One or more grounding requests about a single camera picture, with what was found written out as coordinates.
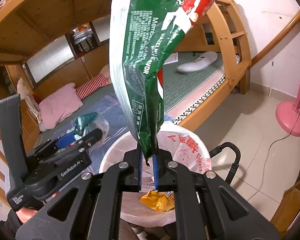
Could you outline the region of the person's left hand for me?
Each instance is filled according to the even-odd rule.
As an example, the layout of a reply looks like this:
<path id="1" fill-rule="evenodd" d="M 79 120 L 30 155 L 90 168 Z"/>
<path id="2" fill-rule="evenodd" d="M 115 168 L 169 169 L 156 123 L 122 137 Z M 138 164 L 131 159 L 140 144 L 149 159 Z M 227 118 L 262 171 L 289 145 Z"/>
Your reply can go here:
<path id="1" fill-rule="evenodd" d="M 15 212 L 19 220 L 25 224 L 30 220 L 34 215 L 38 213 L 38 210 L 32 207 L 22 207 L 20 210 Z"/>

